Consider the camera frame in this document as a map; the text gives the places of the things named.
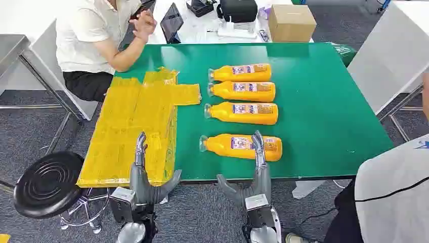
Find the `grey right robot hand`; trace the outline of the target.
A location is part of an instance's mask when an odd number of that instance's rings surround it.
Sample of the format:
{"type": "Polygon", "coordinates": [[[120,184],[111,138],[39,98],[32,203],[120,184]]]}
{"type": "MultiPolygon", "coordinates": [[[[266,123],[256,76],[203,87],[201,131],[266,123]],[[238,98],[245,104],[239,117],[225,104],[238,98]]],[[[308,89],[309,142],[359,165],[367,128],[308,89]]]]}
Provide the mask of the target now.
{"type": "Polygon", "coordinates": [[[251,136],[255,146],[255,171],[253,181],[246,188],[239,188],[229,183],[222,174],[217,175],[218,185],[228,199],[240,207],[245,207],[245,199],[254,195],[264,194],[268,202],[271,202],[271,177],[270,168],[266,162],[264,140],[257,130],[251,136]]]}

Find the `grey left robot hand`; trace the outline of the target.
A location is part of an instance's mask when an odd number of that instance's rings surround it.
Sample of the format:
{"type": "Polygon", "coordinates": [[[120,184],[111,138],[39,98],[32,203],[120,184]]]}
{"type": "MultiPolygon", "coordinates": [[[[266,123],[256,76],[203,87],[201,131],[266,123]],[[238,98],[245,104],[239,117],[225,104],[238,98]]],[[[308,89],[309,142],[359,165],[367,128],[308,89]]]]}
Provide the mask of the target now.
{"type": "Polygon", "coordinates": [[[137,137],[135,161],[131,165],[130,189],[136,193],[138,204],[158,204],[174,190],[181,179],[182,170],[176,170],[173,177],[160,186],[153,186],[148,180],[145,168],[146,134],[141,132],[137,137]]]}

